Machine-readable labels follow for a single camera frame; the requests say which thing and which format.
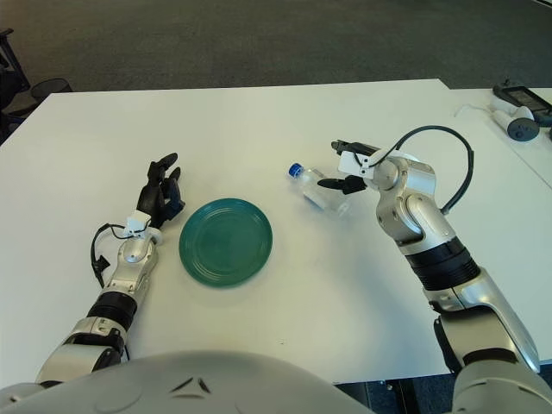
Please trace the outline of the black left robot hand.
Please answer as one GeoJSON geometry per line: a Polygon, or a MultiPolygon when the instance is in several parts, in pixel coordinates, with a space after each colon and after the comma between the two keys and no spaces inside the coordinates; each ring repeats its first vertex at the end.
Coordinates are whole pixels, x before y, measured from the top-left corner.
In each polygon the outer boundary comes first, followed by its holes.
{"type": "Polygon", "coordinates": [[[171,153],[152,161],[147,171],[147,183],[138,198],[136,209],[150,216],[149,226],[155,229],[161,229],[166,221],[173,220],[185,207],[179,189],[181,169],[176,167],[166,175],[177,160],[178,154],[171,153]]]}

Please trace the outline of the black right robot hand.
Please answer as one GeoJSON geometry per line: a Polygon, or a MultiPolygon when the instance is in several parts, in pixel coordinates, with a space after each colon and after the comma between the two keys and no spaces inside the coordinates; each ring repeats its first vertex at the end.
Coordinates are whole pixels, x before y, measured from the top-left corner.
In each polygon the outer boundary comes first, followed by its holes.
{"type": "Polygon", "coordinates": [[[344,195],[367,189],[367,180],[373,179],[377,147],[359,142],[332,141],[331,147],[340,157],[337,170],[344,178],[325,178],[317,181],[322,188],[337,190],[344,195]]]}

